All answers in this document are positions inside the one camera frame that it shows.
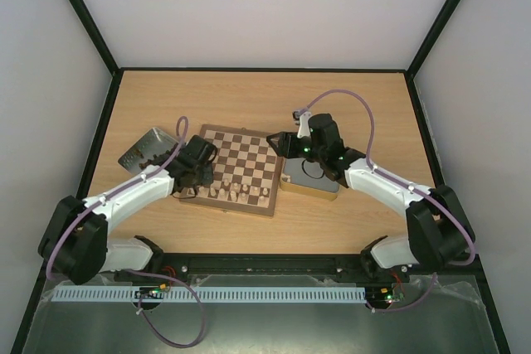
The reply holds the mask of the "light chess pawn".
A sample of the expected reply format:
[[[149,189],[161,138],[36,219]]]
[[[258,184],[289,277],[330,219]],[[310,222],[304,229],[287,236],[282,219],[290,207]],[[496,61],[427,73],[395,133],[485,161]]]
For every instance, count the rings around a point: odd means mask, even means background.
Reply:
[[[207,187],[199,187],[198,188],[198,196],[206,197],[209,194],[209,190]]]

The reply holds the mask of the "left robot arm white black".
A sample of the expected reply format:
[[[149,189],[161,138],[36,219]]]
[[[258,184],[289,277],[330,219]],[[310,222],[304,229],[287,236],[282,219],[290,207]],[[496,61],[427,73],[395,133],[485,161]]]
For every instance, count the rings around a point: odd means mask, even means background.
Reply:
[[[38,245],[46,277],[60,274],[84,284],[102,272],[145,270],[155,248],[143,237],[112,239],[110,233],[147,205],[187,189],[197,190],[213,173],[217,147],[198,135],[149,159],[138,175],[117,187],[56,205]]]

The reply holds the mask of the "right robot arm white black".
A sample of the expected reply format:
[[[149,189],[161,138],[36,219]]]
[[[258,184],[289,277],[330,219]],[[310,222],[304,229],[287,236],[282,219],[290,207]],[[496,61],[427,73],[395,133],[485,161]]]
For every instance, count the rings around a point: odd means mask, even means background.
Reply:
[[[403,217],[404,235],[383,236],[361,252],[363,274],[373,281],[391,268],[419,264],[439,271],[475,259],[475,234],[456,193],[408,181],[379,167],[367,153],[344,145],[330,114],[299,116],[297,132],[267,136],[277,156],[319,165],[331,181],[380,201]]]

